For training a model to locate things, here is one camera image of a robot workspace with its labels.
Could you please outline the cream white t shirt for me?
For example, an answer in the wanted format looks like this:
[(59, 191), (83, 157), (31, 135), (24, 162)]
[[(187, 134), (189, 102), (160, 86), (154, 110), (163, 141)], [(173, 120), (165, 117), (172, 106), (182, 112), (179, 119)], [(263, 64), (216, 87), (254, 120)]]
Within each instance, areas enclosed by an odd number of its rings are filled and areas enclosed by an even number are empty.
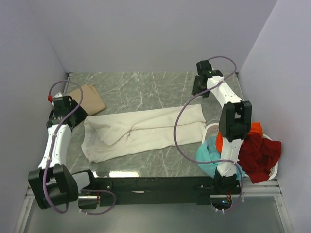
[(201, 142), (206, 127), (199, 104), (102, 116), (84, 120), (81, 148), (90, 162), (174, 145)]

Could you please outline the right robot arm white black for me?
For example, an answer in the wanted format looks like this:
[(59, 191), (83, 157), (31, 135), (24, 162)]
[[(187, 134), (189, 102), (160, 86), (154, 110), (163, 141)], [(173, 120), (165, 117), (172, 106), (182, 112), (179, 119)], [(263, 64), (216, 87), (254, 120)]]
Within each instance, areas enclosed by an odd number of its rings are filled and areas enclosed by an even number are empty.
[(218, 129), (223, 139), (221, 162), (215, 169), (213, 188), (223, 194), (235, 187), (237, 178), (237, 162), (241, 145), (251, 129), (252, 105), (238, 97), (225, 82), (223, 74), (214, 70), (208, 60), (196, 64), (198, 75), (195, 77), (192, 94), (203, 91), (209, 97), (212, 93), (222, 107)]

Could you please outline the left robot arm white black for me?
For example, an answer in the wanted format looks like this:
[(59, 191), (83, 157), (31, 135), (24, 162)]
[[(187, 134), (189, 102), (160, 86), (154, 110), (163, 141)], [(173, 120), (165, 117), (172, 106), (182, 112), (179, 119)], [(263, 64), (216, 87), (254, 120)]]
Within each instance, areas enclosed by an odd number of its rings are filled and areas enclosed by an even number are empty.
[(71, 174), (66, 167), (66, 155), (72, 130), (87, 116), (70, 96), (59, 96), (52, 100), (54, 108), (47, 121), (48, 141), (38, 169), (30, 171), (28, 182), (41, 209), (69, 204), (78, 199), (80, 191), (86, 195), (96, 192), (97, 183), (90, 170)]

